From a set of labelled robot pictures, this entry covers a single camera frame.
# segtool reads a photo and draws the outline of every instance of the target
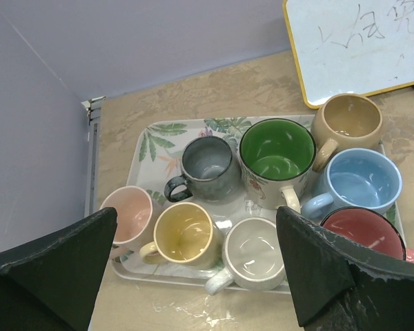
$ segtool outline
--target red mug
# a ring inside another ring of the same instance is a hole
[[[372,250],[414,263],[414,250],[405,248],[394,225],[372,210],[340,208],[330,213],[321,226]]]

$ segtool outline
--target mug rim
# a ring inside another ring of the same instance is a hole
[[[230,229],[230,231],[228,232],[228,234],[227,234],[227,236],[226,236],[226,240],[224,241],[224,254],[226,255],[226,259],[227,259],[227,261],[225,262],[225,261],[223,261],[223,263],[224,263],[224,266],[225,266],[225,268],[230,268],[231,270],[233,270],[233,272],[235,273],[235,274],[237,274],[240,278],[242,278],[242,279],[245,279],[246,281],[250,281],[250,282],[252,282],[252,283],[262,283],[262,282],[265,282],[265,281],[269,281],[269,280],[271,280],[271,279],[274,279],[274,278],[276,278],[276,277],[278,277],[279,276],[279,274],[281,274],[284,270],[285,270],[285,263],[284,263],[284,258],[282,257],[282,254],[281,254],[281,258],[282,258],[282,265],[281,265],[281,267],[279,268],[279,270],[278,271],[276,271],[276,273],[275,274],[273,274],[272,276],[270,276],[270,277],[266,277],[266,278],[263,278],[263,279],[252,279],[252,278],[249,278],[249,277],[247,277],[247,276],[245,276],[245,275],[243,275],[241,272],[239,272],[236,268],[235,268],[235,266],[233,265],[233,263],[231,262],[231,260],[230,260],[230,256],[229,256],[229,254],[228,254],[228,242],[230,241],[230,237],[231,237],[231,234],[241,225],[241,224],[243,224],[243,223],[246,223],[246,222],[249,222],[249,221],[252,221],[252,220],[257,220],[257,221],[262,221],[262,222],[264,222],[264,223],[267,223],[267,224],[269,224],[269,225],[271,225],[271,226],[273,226],[273,228],[274,228],[274,231],[276,231],[276,224],[274,224],[272,221],[270,221],[270,220],[268,220],[268,219],[265,219],[265,218],[263,218],[263,217],[247,217],[246,219],[242,219],[241,221],[239,221],[238,223],[236,223],[231,229]]]
[[[214,176],[212,178],[202,179],[202,178],[194,177],[191,174],[189,174],[187,172],[186,167],[184,167],[184,154],[186,153],[187,148],[189,148],[190,145],[196,143],[197,141],[199,141],[201,139],[215,139],[215,140],[221,141],[222,143],[225,143],[225,145],[226,145],[226,147],[228,148],[228,151],[229,151],[230,158],[228,160],[227,166],[219,174],[217,174],[216,176]],[[181,156],[181,170],[182,170],[184,176],[187,176],[188,178],[192,179],[193,181],[198,181],[198,182],[214,181],[215,179],[220,178],[220,176],[222,176],[231,167],[232,161],[233,161],[233,151],[232,151],[232,148],[230,147],[230,145],[227,143],[227,141],[225,141],[221,137],[217,137],[217,136],[197,137],[197,138],[193,139],[191,142],[189,142],[187,144],[187,146],[184,148],[183,152],[182,152],[182,156]]]
[[[101,209],[103,209],[103,208],[105,208],[105,207],[103,207],[103,205],[104,205],[104,203],[105,202],[107,202],[107,200],[110,198],[110,197],[112,197],[114,194],[116,194],[117,192],[119,192],[119,191],[122,191],[122,190],[125,190],[125,189],[136,189],[136,190],[139,190],[139,191],[141,191],[142,193],[144,193],[146,196],[147,196],[147,199],[148,199],[148,201],[149,201],[149,206],[150,206],[150,213],[149,213],[149,215],[148,215],[148,218],[147,218],[147,222],[146,222],[146,224],[144,225],[144,227],[141,229],[141,231],[136,235],[136,236],[134,236],[133,238],[130,238],[130,239],[128,239],[128,240],[125,240],[125,241],[115,241],[115,238],[114,238],[114,240],[113,240],[113,243],[115,244],[115,245],[118,245],[118,246],[120,246],[120,245],[123,245],[123,244],[126,244],[126,243],[130,243],[130,242],[132,242],[132,241],[134,241],[136,238],[138,238],[139,236],[141,236],[141,234],[144,232],[144,230],[148,227],[148,225],[149,225],[149,223],[150,223],[150,220],[152,219],[152,215],[153,215],[153,210],[155,209],[154,208],[154,205],[153,205],[153,202],[152,202],[152,197],[146,192],[146,190],[144,190],[143,188],[140,188],[139,186],[135,186],[135,185],[126,185],[126,186],[121,186],[120,188],[117,188],[115,191],[113,191],[112,193],[110,193],[104,200],[103,200],[103,202],[101,203],[101,206],[100,206],[100,208],[99,208],[99,210],[101,210]]]
[[[392,199],[389,199],[388,202],[383,203],[382,205],[375,205],[371,208],[374,209],[381,209],[381,208],[385,208],[387,205],[389,205],[391,202],[395,203],[397,198],[400,196],[400,193],[402,192],[402,187],[403,187],[403,181],[402,181],[402,174],[400,173],[399,168],[394,164],[394,162],[392,162],[387,156],[375,151],[375,150],[370,150],[368,148],[349,148],[347,150],[342,150],[341,152],[337,153],[331,160],[330,162],[328,162],[328,165],[326,166],[327,169],[325,169],[324,171],[324,176],[326,177],[326,181],[328,182],[328,185],[330,186],[331,192],[334,192],[334,194],[337,195],[337,198],[342,200],[346,205],[350,206],[350,207],[358,207],[358,208],[366,208],[366,207],[362,207],[360,205],[356,205],[348,200],[346,200],[342,195],[339,194],[338,191],[336,191],[336,189],[333,186],[333,183],[331,183],[331,178],[330,178],[330,168],[333,165],[333,163],[335,162],[335,160],[338,157],[341,157],[343,154],[349,153],[349,152],[354,152],[354,151],[362,151],[365,153],[372,153],[382,159],[384,159],[385,161],[387,161],[389,164],[391,164],[391,166],[393,167],[393,169],[395,170],[395,172],[397,173],[397,177],[399,179],[399,188],[397,189],[396,194],[394,195],[394,197]]]
[[[334,131],[334,129],[332,129],[329,126],[328,122],[325,120],[325,110],[326,110],[326,106],[328,105],[328,103],[330,101],[332,101],[334,99],[337,99],[339,97],[358,97],[359,99],[363,99],[363,100],[369,102],[370,104],[372,104],[374,106],[376,112],[379,114],[379,124],[377,125],[377,127],[373,131],[371,131],[370,133],[365,134],[365,135],[360,136],[360,137],[345,136],[343,134],[338,133],[337,131]],[[322,122],[323,122],[325,128],[327,130],[330,130],[332,133],[336,134],[339,137],[344,137],[345,139],[350,139],[350,140],[351,139],[352,140],[365,139],[366,137],[370,137],[370,136],[373,136],[373,135],[377,134],[383,126],[383,116],[382,116],[382,112],[379,109],[379,106],[374,101],[370,100],[369,98],[367,98],[363,95],[357,94],[357,93],[339,93],[339,94],[335,94],[321,106],[321,109],[322,109],[322,111],[320,112],[320,117],[322,118]]]
[[[242,141],[244,141],[244,137],[246,136],[247,132],[249,132],[252,128],[254,128],[255,126],[263,123],[263,122],[267,122],[267,121],[287,121],[287,122],[291,122],[293,124],[296,124],[297,126],[303,128],[305,130],[305,132],[309,135],[309,137],[311,138],[311,141],[313,142],[313,147],[314,147],[314,152],[313,152],[313,157],[311,158],[310,163],[307,165],[307,167],[305,168],[305,170],[301,171],[299,174],[293,176],[293,177],[289,177],[286,179],[270,179],[268,177],[262,176],[261,174],[257,174],[255,171],[253,171],[253,169],[251,169],[248,164],[246,163],[246,161],[244,160],[243,156],[242,156]],[[249,129],[247,131],[244,132],[244,134],[242,135],[241,141],[239,142],[239,158],[241,159],[242,163],[244,164],[244,166],[246,167],[246,169],[250,170],[254,175],[261,177],[267,181],[274,181],[277,183],[281,183],[283,181],[291,181],[292,179],[295,179],[297,177],[302,176],[303,174],[306,174],[310,168],[313,166],[315,160],[316,160],[316,155],[317,155],[317,146],[316,146],[316,141],[313,137],[313,135],[311,134],[311,132],[305,128],[302,124],[299,124],[298,122],[292,121],[291,119],[283,119],[283,118],[272,118],[272,119],[263,119],[262,121],[259,121],[255,124],[253,124],[251,127],[249,127]]]
[[[171,210],[171,209],[173,209],[173,208],[177,208],[178,206],[180,206],[180,205],[193,205],[193,206],[195,206],[196,208],[198,208],[198,209],[200,209],[206,216],[207,216],[207,219],[208,219],[208,222],[209,222],[209,226],[210,226],[210,234],[209,234],[209,237],[208,237],[208,241],[207,241],[207,243],[206,243],[206,245],[204,246],[204,249],[203,249],[203,251],[202,252],[200,252],[198,255],[196,255],[196,256],[194,256],[193,258],[191,258],[191,259],[188,259],[188,260],[175,260],[175,259],[172,259],[172,258],[170,258],[167,254],[165,254],[165,253],[163,253],[163,251],[161,250],[161,248],[159,247],[159,243],[157,242],[157,228],[158,228],[158,224],[159,224],[159,222],[162,220],[162,218],[163,218],[163,216],[165,215],[165,213],[167,213],[169,210]],[[206,253],[206,251],[207,251],[207,248],[210,246],[210,244],[212,243],[212,241],[213,241],[213,235],[214,235],[214,232],[215,230],[214,230],[214,225],[213,225],[213,220],[212,220],[212,218],[210,217],[210,215],[209,215],[209,213],[207,212],[207,210],[205,210],[202,206],[200,206],[200,205],[198,205],[197,203],[193,203],[193,202],[188,202],[188,201],[182,201],[182,202],[178,202],[178,203],[175,203],[175,204],[173,204],[173,205],[171,205],[171,206],[169,206],[169,207],[167,207],[160,215],[159,215],[159,217],[158,217],[158,220],[157,220],[157,222],[156,222],[156,224],[155,224],[155,228],[153,229],[153,242],[155,243],[155,246],[156,246],[156,248],[157,248],[157,251],[158,251],[158,253],[160,253],[160,255],[163,257],[163,258],[165,258],[167,261],[170,261],[170,262],[173,262],[173,263],[176,263],[176,264],[180,264],[180,265],[183,265],[183,264],[187,264],[187,263],[190,263],[190,262],[193,262],[193,261],[195,261],[195,260],[197,260],[197,259],[199,259],[201,256],[203,256],[204,255],[204,253]]]
[[[343,210],[346,210],[346,209],[359,209],[359,210],[365,210],[365,211],[367,211],[367,212],[370,212],[370,213],[372,213],[372,214],[375,214],[376,216],[379,216],[379,217],[381,217],[383,220],[385,220],[385,222],[387,222],[390,226],[391,226],[391,228],[394,230],[394,232],[397,234],[397,236],[399,237],[399,240],[400,240],[400,244],[401,244],[401,246],[402,246],[402,250],[403,250],[403,258],[402,258],[402,260],[406,260],[406,246],[405,246],[405,242],[403,241],[403,238],[402,238],[402,236],[400,235],[400,233],[399,233],[399,231],[397,231],[397,228],[385,217],[385,216],[383,216],[383,215],[381,215],[381,214],[379,214],[378,212],[376,212],[376,211],[374,211],[374,210],[371,210],[371,209],[368,209],[368,208],[365,208],[365,207],[357,207],[357,206],[348,206],[348,207],[341,207],[341,208],[338,208],[338,209],[336,209],[336,210],[334,210],[334,211],[332,211],[331,213],[329,213],[328,215],[326,215],[325,216],[325,218],[320,222],[320,226],[321,227],[323,227],[324,228],[324,224],[328,221],[328,219],[331,217],[331,216],[333,216],[336,212],[341,212],[341,211],[343,211]]]

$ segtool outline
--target serving tray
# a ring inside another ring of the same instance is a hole
[[[185,121],[162,121],[148,126],[141,133],[130,167],[126,185],[137,185],[145,189],[163,208],[170,206],[163,195],[164,185],[174,176],[181,174],[180,163],[184,147],[197,137],[214,135],[226,140],[237,151],[243,133],[252,124],[269,118],[290,119],[310,129],[314,115],[294,115],[279,117],[235,117],[225,119],[193,119]],[[385,154],[380,143],[376,150]],[[311,198],[311,189],[318,175],[309,177],[301,204]],[[251,216],[258,216],[275,221],[275,210],[265,210],[255,205],[246,195],[244,189],[234,201],[223,204],[211,204],[192,197],[192,201],[202,205],[210,214],[218,228],[226,234],[237,222]],[[404,242],[404,232],[397,204],[387,213],[386,218],[395,225]],[[220,261],[214,268],[196,271],[174,263],[148,265],[141,261],[137,253],[131,252],[111,261],[113,270],[120,277],[135,281],[154,281],[182,285],[203,286],[206,280],[223,268]],[[228,286],[243,290],[236,284]],[[290,294],[288,281],[285,280],[269,292]]]

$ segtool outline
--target light blue mug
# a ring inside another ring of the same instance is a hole
[[[384,214],[402,191],[402,176],[383,154],[351,148],[336,154],[315,186],[315,197],[302,206],[309,219],[342,207],[363,207]]]

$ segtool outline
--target gray wall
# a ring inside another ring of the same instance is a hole
[[[282,0],[0,0],[81,101],[289,48]]]
[[[83,218],[87,123],[0,14],[0,252]]]

